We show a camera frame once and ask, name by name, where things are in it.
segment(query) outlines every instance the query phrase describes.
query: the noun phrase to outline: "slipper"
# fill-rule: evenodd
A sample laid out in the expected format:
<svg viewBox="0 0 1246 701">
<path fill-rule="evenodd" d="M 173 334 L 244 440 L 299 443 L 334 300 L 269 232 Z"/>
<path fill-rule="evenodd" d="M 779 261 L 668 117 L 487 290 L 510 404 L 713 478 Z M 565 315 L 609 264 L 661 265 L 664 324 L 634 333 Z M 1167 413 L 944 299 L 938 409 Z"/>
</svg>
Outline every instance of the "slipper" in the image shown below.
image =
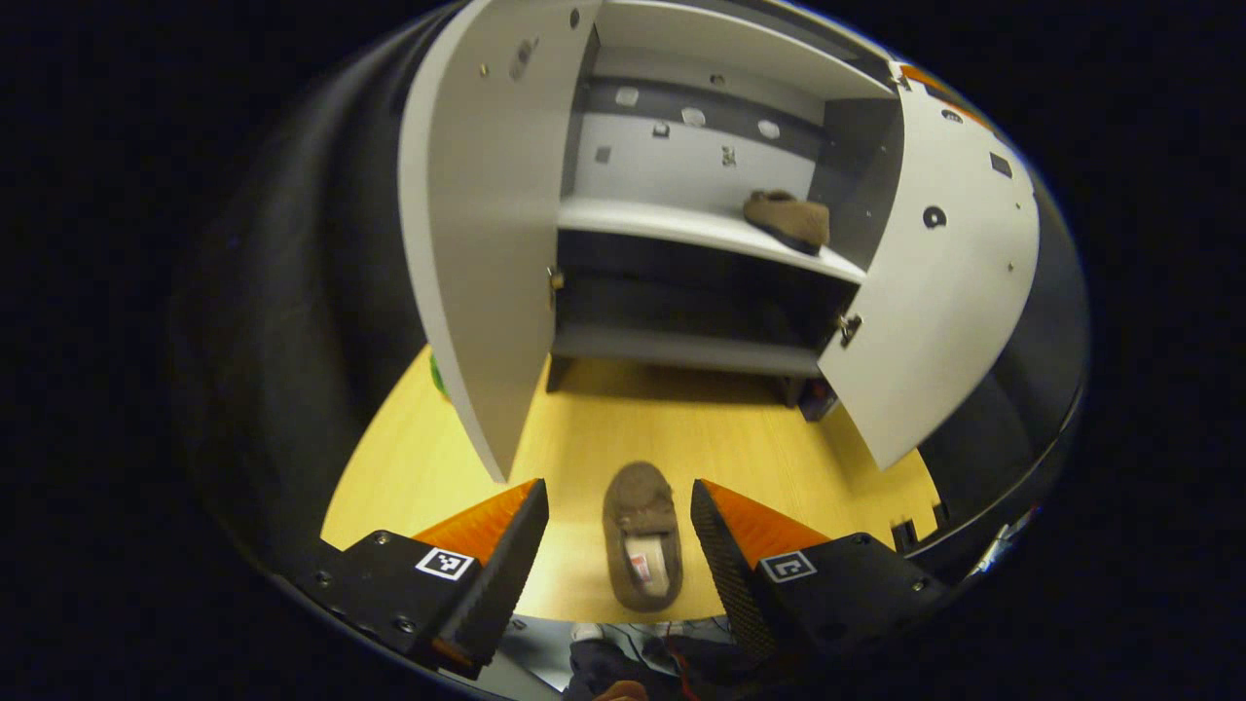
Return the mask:
<svg viewBox="0 0 1246 701">
<path fill-rule="evenodd" d="M 649 463 L 614 476 L 602 509 L 614 598 L 633 611 L 660 611 L 679 595 L 683 563 L 670 484 Z"/>
<path fill-rule="evenodd" d="M 831 212 L 826 204 L 802 202 L 782 189 L 754 189 L 744 203 L 744 218 L 779 243 L 807 255 L 831 239 Z"/>
</svg>

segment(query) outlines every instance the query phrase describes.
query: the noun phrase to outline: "door hinge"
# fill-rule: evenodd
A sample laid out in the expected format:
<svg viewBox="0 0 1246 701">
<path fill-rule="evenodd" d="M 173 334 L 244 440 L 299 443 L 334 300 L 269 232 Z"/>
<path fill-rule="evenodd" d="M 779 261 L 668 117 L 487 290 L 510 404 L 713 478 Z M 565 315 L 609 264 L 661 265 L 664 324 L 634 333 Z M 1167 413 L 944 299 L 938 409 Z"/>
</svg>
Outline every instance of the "door hinge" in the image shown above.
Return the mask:
<svg viewBox="0 0 1246 701">
<path fill-rule="evenodd" d="M 562 274 L 562 269 L 558 265 L 549 265 L 546 268 L 546 275 L 549 278 L 549 308 L 553 309 L 554 296 L 558 290 L 567 285 L 567 275 Z"/>
<path fill-rule="evenodd" d="M 851 316 L 840 314 L 835 319 L 835 326 L 841 331 L 840 345 L 847 347 L 849 342 L 852 342 L 852 339 L 856 337 L 856 331 L 861 327 L 861 314 L 852 314 Z"/>
</svg>

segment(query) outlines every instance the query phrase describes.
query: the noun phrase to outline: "shoe insole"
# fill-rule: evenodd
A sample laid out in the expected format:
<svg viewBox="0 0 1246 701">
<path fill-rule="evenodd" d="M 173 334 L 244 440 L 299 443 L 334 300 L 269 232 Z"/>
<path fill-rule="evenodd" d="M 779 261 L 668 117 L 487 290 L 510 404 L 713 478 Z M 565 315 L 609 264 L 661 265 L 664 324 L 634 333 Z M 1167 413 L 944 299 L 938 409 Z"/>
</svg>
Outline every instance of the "shoe insole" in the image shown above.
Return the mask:
<svg viewBox="0 0 1246 701">
<path fill-rule="evenodd" d="M 623 548 L 632 560 L 632 570 L 640 579 L 640 590 L 649 596 L 665 596 L 670 579 L 667 576 L 667 559 L 662 554 L 662 537 L 624 538 Z"/>
</svg>

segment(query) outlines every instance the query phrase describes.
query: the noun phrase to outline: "green object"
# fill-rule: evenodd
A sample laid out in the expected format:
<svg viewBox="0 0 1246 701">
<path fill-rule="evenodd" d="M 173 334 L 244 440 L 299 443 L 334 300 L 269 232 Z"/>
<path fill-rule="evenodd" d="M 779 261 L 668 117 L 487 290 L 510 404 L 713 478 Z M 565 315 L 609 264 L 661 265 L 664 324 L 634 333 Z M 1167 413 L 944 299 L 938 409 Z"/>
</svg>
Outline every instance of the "green object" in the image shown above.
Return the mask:
<svg viewBox="0 0 1246 701">
<path fill-rule="evenodd" d="M 437 387 L 437 392 L 440 392 L 442 397 L 450 400 L 450 396 L 446 395 L 446 386 L 441 382 L 441 372 L 437 371 L 437 357 L 429 356 L 429 360 L 432 361 L 432 385 Z"/>
</svg>

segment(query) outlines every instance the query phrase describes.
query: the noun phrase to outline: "cabinet door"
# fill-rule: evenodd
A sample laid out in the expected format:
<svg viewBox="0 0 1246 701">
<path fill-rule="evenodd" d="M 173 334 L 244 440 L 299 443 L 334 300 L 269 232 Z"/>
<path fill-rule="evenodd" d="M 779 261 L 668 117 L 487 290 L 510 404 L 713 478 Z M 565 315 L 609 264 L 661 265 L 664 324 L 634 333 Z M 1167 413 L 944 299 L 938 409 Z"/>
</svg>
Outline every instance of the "cabinet door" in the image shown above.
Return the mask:
<svg viewBox="0 0 1246 701">
<path fill-rule="evenodd" d="M 905 153 L 887 227 L 822 375 L 880 469 L 926 440 L 981 382 L 1020 316 L 1038 259 L 1034 189 L 978 122 L 900 90 Z M 952 115 L 944 115 L 952 110 Z M 946 223 L 927 225 L 937 207 Z"/>
<path fill-rule="evenodd" d="M 598 5 L 467 4 L 420 64 L 402 113 L 411 285 L 455 411 L 500 483 L 553 339 L 546 268 Z"/>
</svg>

